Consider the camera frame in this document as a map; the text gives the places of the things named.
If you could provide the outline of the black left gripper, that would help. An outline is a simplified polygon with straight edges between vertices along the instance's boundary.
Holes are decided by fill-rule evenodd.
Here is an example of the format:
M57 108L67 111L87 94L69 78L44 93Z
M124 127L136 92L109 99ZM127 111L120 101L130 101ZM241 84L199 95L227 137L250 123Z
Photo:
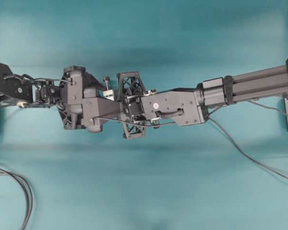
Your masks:
M84 74L84 67L67 67L59 84L59 114L66 130L86 129L82 124Z

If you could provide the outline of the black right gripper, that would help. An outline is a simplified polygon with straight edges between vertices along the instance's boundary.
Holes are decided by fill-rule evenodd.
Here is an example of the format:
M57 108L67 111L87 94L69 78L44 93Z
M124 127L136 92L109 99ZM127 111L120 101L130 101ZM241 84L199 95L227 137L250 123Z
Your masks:
M121 113L118 119L122 121L123 137L136 139L145 137L146 128L141 97L146 89L137 71L117 74L117 101L120 102Z

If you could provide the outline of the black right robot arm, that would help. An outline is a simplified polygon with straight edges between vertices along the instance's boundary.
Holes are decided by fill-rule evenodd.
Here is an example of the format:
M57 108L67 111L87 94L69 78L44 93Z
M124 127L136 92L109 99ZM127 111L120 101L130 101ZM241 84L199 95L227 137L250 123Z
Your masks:
M161 119L173 119L179 126L205 123L210 108L269 96L288 97L286 66L238 76L207 80L196 88L146 90L139 72L117 74L117 99L122 103L124 138L145 137L147 126L160 127Z

